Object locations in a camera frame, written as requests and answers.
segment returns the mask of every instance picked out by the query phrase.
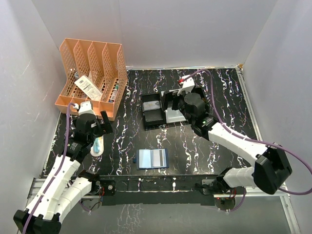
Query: white wall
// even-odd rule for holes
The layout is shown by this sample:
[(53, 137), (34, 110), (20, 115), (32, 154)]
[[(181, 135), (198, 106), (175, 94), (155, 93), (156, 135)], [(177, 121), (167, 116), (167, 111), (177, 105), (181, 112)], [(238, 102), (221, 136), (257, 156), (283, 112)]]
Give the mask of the white wall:
[(136, 68), (244, 63), (276, 0), (32, 0), (54, 42), (122, 43)]
[(13, 234), (47, 157), (66, 76), (31, 0), (1, 0), (0, 22), (0, 233)]
[[(312, 165), (312, 2), (279, 0), (244, 65), (244, 78), (265, 140), (293, 150)], [(291, 191), (311, 188), (312, 177), (290, 158)], [(312, 230), (312, 195), (292, 196), (303, 234)]]

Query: robotic arm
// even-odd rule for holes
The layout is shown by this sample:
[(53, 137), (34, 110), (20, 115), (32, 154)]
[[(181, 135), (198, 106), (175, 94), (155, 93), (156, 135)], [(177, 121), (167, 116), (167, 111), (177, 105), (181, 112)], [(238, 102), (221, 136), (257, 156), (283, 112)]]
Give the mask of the robotic arm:
[(164, 108), (167, 108), (168, 101), (172, 101), (172, 109), (184, 115), (198, 136), (223, 145), (251, 165), (241, 169), (227, 168), (207, 189), (212, 193), (226, 193), (230, 188), (252, 186), (274, 194), (292, 173), (285, 152), (273, 146), (246, 141), (249, 139), (247, 136), (234, 130), (227, 131), (228, 128), (223, 126), (225, 123), (209, 114), (209, 105), (201, 88), (194, 88), (193, 78), (185, 77), (180, 80), (181, 89), (165, 92)]
[(112, 133), (113, 129), (105, 111), (101, 112), (104, 123), (100, 123), (89, 101), (81, 103), (78, 113), (78, 119), (74, 120), (76, 128), (68, 139), (67, 152), (57, 156), (49, 176), (26, 209), (17, 210), (14, 215), (14, 221), (23, 234), (58, 234), (71, 209), (84, 195), (95, 190), (99, 175), (84, 170), (64, 192), (84, 158), (90, 152), (94, 153), (95, 140), (103, 134)]

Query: orange plastic organizer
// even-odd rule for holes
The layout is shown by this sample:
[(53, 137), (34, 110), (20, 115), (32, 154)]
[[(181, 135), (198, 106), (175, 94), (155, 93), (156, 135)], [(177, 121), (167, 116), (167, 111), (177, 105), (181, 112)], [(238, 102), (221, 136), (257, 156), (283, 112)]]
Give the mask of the orange plastic organizer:
[[(94, 85), (103, 93), (100, 101), (90, 100), (93, 110), (98, 118), (102, 118), (100, 112), (105, 110), (109, 120), (114, 121), (128, 80), (121, 44), (65, 39), (59, 50), (67, 82), (55, 105), (62, 113), (66, 113), (70, 102), (81, 104), (90, 100), (74, 84), (74, 74), (78, 71), (81, 77), (89, 76), (91, 72)], [(115, 101), (109, 102), (117, 84)], [(78, 115), (78, 112), (71, 107), (71, 114)]]

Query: black marble table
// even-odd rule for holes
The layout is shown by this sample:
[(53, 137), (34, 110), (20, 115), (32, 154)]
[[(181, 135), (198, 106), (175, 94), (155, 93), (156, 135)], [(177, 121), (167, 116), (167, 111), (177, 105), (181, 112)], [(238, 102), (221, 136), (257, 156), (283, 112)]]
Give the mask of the black marble table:
[[(221, 145), (208, 142), (195, 135), (185, 123), (145, 130), (143, 127), (140, 95), (171, 89), (178, 89), (179, 77), (189, 75), (188, 70), (132, 70), (128, 72), (129, 82), (123, 94), (117, 117), (112, 122), (114, 132), (104, 136), (103, 155), (88, 155), (83, 169), (101, 176), (195, 176), (216, 175), (226, 167), (246, 167), (248, 163)], [(236, 70), (211, 69), (217, 110), (231, 128), (256, 138)], [(211, 100), (210, 79), (206, 73), (197, 74), (194, 81), (202, 86), (207, 100)], [(56, 155), (63, 147), (66, 115), (61, 114), (53, 140), (52, 149), (41, 177), (51, 171)], [(137, 170), (133, 158), (138, 149), (167, 148), (169, 168)]]

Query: perforated plastic bin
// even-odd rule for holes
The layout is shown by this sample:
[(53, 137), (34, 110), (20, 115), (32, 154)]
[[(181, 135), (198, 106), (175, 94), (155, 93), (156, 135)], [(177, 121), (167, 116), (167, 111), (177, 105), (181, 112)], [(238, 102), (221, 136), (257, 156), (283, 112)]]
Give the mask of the perforated plastic bin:
[[(99, 118), (100, 112), (105, 110), (109, 120), (115, 120), (128, 81), (121, 44), (65, 39), (59, 50), (67, 76), (67, 82), (55, 103), (59, 110), (66, 113), (70, 102), (81, 104), (90, 100), (74, 82), (76, 71), (79, 77), (89, 76), (91, 72), (94, 85), (102, 91), (100, 101), (90, 100), (93, 110)], [(78, 113), (71, 107), (71, 114)]]

